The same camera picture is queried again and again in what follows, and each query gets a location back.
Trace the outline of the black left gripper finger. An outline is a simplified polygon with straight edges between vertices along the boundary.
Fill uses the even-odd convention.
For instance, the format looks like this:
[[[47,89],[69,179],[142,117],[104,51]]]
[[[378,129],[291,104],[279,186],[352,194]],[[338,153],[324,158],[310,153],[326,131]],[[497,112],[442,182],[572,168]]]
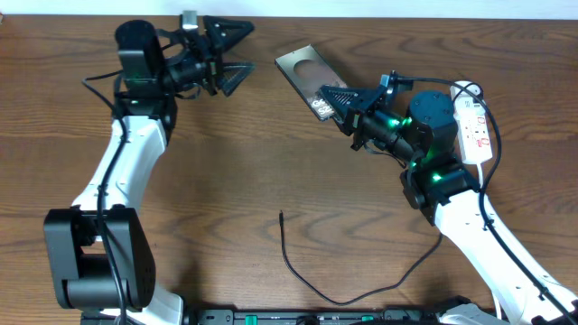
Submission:
[[[220,91],[229,97],[238,86],[253,72],[255,64],[252,62],[224,63],[222,74],[218,77]]]
[[[202,20],[211,48],[216,52],[229,51],[255,30],[255,26],[249,21],[210,15],[205,15]]]

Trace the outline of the Galaxy S25 Ultra smartphone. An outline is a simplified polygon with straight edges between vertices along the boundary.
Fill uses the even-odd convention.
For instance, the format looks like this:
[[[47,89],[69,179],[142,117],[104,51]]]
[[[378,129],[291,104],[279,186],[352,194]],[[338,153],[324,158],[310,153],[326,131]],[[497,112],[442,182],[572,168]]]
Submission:
[[[347,84],[311,44],[276,58],[275,65],[320,121],[336,116],[319,89],[322,86],[346,88]]]

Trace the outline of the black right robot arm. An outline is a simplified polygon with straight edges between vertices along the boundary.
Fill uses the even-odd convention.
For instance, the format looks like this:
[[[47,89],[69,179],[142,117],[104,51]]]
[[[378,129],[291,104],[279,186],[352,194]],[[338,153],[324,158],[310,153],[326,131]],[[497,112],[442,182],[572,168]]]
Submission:
[[[474,177],[469,166],[498,165],[502,141],[478,84],[444,80],[450,91],[417,93],[403,116],[396,95],[417,77],[383,76],[377,88],[329,85],[319,95],[352,149],[375,147],[404,167],[403,192],[466,256],[496,296],[512,324],[575,324],[577,296],[562,286],[523,247],[491,206],[487,190],[494,174]]]

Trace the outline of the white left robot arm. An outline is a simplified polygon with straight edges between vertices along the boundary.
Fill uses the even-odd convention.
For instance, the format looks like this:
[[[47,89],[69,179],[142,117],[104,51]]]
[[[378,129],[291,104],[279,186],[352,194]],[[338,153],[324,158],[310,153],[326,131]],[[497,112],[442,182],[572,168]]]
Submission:
[[[193,324],[186,301],[156,281],[138,212],[176,126],[177,103],[201,90],[230,95],[253,71],[224,54],[254,30],[249,21],[181,14],[165,31],[145,20],[117,27],[121,68],[112,73],[111,136],[83,192],[52,209],[44,238],[58,304],[84,324]]]

